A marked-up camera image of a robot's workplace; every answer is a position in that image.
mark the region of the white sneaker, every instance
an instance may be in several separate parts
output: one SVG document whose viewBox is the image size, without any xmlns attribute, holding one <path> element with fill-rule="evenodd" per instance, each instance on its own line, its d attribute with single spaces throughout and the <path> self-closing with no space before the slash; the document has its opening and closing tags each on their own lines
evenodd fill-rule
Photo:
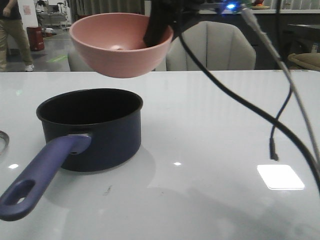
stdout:
<svg viewBox="0 0 320 240">
<path fill-rule="evenodd" d="M 24 71 L 25 72 L 33 72 L 34 71 L 35 66 L 33 64 L 25 66 Z"/>
</svg>

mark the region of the saucepan handle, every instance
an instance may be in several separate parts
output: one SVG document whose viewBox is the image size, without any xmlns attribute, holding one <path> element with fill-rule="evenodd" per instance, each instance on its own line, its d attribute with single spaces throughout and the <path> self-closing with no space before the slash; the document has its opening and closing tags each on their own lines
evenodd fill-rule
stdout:
<svg viewBox="0 0 320 240">
<path fill-rule="evenodd" d="M 38 203 L 67 156 L 80 154 L 91 143 L 87 134 L 71 134 L 48 142 L 0 197 L 0 219 L 16 221 Z"/>
</svg>

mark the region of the person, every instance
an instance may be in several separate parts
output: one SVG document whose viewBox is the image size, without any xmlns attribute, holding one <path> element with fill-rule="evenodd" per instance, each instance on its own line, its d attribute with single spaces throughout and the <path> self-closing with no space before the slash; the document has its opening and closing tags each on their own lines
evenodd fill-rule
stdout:
<svg viewBox="0 0 320 240">
<path fill-rule="evenodd" d="M 0 0 L 0 72 L 7 67 L 7 39 L 11 35 L 17 43 L 25 71 L 32 72 L 35 68 L 31 56 L 30 45 L 25 34 L 18 0 Z"/>
</svg>

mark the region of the gray chair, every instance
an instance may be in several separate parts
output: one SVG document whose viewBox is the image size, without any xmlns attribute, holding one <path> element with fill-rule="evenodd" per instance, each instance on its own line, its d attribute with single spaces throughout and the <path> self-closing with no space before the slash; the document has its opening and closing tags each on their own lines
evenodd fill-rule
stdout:
<svg viewBox="0 0 320 240">
<path fill-rule="evenodd" d="M 253 70 L 256 52 L 234 25 L 202 21 L 183 33 L 184 40 L 209 70 Z M 176 38 L 156 71 L 198 71 Z"/>
<path fill-rule="evenodd" d="M 71 72 L 94 72 L 80 57 L 74 47 L 68 52 L 68 63 Z"/>
</svg>

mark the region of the pink bowl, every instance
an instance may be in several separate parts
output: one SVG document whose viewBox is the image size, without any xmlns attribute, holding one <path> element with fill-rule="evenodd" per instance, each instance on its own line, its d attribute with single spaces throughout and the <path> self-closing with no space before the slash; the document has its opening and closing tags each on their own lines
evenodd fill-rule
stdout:
<svg viewBox="0 0 320 240">
<path fill-rule="evenodd" d="M 70 28 L 75 49 L 96 72 L 132 78 L 155 69 L 166 56 L 173 37 L 168 26 L 160 43 L 146 47 L 149 17 L 133 13 L 104 13 L 85 17 Z"/>
</svg>

